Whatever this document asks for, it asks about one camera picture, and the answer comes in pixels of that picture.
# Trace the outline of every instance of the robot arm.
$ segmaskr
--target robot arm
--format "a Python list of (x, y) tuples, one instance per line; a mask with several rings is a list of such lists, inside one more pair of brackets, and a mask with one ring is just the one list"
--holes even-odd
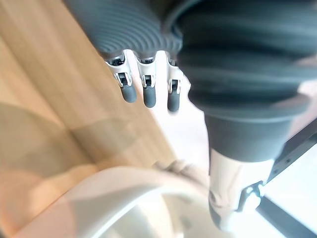
[(124, 49), (136, 55), (144, 103), (156, 102), (155, 55), (168, 52), (168, 109), (179, 107), (183, 73), (205, 112), (210, 143), (210, 212), (230, 230), (255, 209), (292, 119), (304, 112), (299, 85), (317, 68), (316, 1), (64, 0), (109, 65), (123, 98), (136, 92)]

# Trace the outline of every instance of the white plastic object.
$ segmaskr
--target white plastic object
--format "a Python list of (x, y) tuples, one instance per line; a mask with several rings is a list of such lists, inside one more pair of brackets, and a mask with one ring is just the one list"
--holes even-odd
[(208, 210), (208, 191), (182, 177), (116, 167), (85, 179), (16, 238), (228, 238)]
[(123, 83), (119, 77), (120, 73), (124, 73), (128, 86), (131, 86), (132, 85), (132, 73), (131, 73), (130, 64), (129, 64), (129, 61), (127, 59), (126, 52), (123, 51), (122, 53), (124, 56), (124, 63), (123, 64), (116, 66), (116, 65), (109, 64), (107, 61), (105, 61), (105, 63), (108, 65), (111, 73), (113, 74), (114, 78), (116, 79), (116, 81), (120, 87), (123, 87)]
[(137, 59), (137, 57), (135, 57), (135, 58), (136, 58), (136, 62), (137, 62), (137, 65), (138, 65), (142, 86), (144, 88), (147, 87), (146, 77), (145, 76), (150, 76), (151, 77), (151, 87), (153, 88), (155, 86), (155, 83), (156, 83), (156, 73), (157, 73), (156, 57), (153, 57), (153, 62), (152, 63), (141, 63)]

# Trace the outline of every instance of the wooden table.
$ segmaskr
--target wooden table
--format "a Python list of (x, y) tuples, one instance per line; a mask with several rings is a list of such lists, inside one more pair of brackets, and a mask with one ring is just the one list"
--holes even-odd
[(99, 170), (175, 159), (142, 97), (124, 102), (61, 1), (0, 0), (0, 36), (0, 227), (6, 235)]

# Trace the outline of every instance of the black metal frame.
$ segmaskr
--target black metal frame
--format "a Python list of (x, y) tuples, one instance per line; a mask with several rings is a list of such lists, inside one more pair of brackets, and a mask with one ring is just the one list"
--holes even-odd
[[(286, 142), (281, 155), (273, 165), (267, 182), (284, 171), (315, 144), (317, 144), (317, 118)], [(317, 238), (315, 233), (267, 197), (262, 198), (257, 211), (287, 238)]]

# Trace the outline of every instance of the gray rubber cap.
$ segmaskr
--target gray rubber cap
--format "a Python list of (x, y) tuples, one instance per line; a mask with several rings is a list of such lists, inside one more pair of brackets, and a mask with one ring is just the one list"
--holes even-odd
[(145, 106), (148, 108), (154, 107), (155, 103), (157, 102), (155, 86), (153, 88), (151, 86), (143, 88), (143, 101)]
[(134, 85), (131, 86), (124, 85), (120, 88), (122, 92), (123, 99), (128, 103), (134, 103), (137, 99), (137, 92), (135, 91)]
[(176, 91), (168, 94), (167, 98), (167, 108), (170, 112), (174, 113), (179, 109), (179, 94)]

